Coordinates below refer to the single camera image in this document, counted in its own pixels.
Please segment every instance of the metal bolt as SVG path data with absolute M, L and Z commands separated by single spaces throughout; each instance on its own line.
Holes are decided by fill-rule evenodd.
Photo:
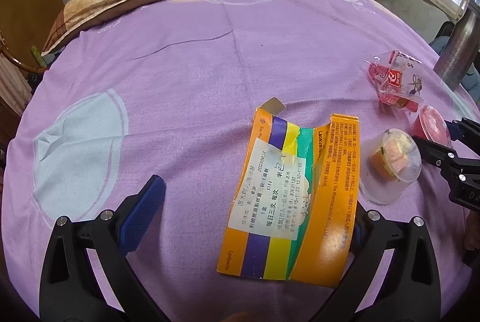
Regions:
M 419 228 L 421 228 L 425 224 L 423 219 L 420 218 L 419 216 L 416 216 L 415 218 L 413 218 L 413 223 L 415 223 Z
M 67 223 L 67 220 L 68 218 L 66 216 L 61 216 L 57 219 L 57 225 L 63 226 L 65 223 Z
M 380 219 L 380 214 L 376 211 L 369 211 L 368 218 L 370 218 L 373 221 L 378 221 Z
M 100 214 L 100 219 L 102 221 L 107 221 L 109 220 L 110 218 L 112 218 L 113 216 L 113 212 L 110 211 L 110 210 L 105 210 L 105 211 L 102 211 L 101 214 Z

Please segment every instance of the green stripe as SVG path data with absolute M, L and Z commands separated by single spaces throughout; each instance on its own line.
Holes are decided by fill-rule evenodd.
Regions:
M 313 164 L 314 164 L 314 130 L 313 129 L 300 129 L 300 134 L 297 138 L 297 157 L 305 158 L 305 177 L 309 182 L 308 193 L 311 193 L 311 187 L 313 184 Z M 295 264 L 295 260 L 297 259 L 298 253 L 300 251 L 300 246 L 302 245 L 303 236 L 305 235 L 305 231 L 307 229 L 307 224 L 309 220 L 309 209 L 307 210 L 307 215 L 305 220 L 298 228 L 298 236 L 295 241 L 292 241 L 290 246 L 290 256 L 289 256 L 289 264 L 286 270 L 287 278 L 290 277 L 292 273 L 293 266 Z

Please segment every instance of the bedsheet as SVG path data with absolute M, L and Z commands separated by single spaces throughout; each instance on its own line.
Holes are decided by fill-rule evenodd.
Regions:
M 10 143 L 2 236 L 10 279 L 38 313 L 42 262 L 52 225 L 115 209 L 152 174 L 167 194 L 128 261 L 172 321 L 216 321 L 240 311 L 265 321 L 305 321 L 332 290 L 217 273 L 229 208 L 255 108 L 276 96 L 281 116 L 305 127 L 330 114 L 357 115 L 361 139 L 415 114 L 382 107 L 364 58 L 399 49 L 424 62 L 422 97 L 445 119 L 479 112 L 461 87 L 431 70 L 435 52 L 373 0 L 167 0 L 83 31 L 71 41 L 28 105 Z M 459 155 L 474 154 L 454 143 Z M 429 228 L 445 313 L 467 285 L 461 263 L 466 212 L 425 165 L 386 218 L 419 215 Z M 119 307 L 94 252 L 109 304 Z M 361 308 L 386 273 L 385 253 Z

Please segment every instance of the clear plastic lid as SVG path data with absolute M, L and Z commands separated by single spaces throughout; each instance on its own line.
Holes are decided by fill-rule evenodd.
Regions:
M 381 147 L 386 169 L 397 179 L 411 183 L 420 175 L 422 158 L 417 144 L 405 131 L 385 131 Z
M 450 147 L 452 140 L 442 115 L 432 106 L 422 106 L 419 112 L 420 124 L 429 141 Z

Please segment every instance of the stainless steel bottle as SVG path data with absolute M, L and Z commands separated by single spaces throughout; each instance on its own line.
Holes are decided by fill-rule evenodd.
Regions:
M 470 0 L 433 71 L 454 91 L 477 56 L 479 47 L 480 7 Z

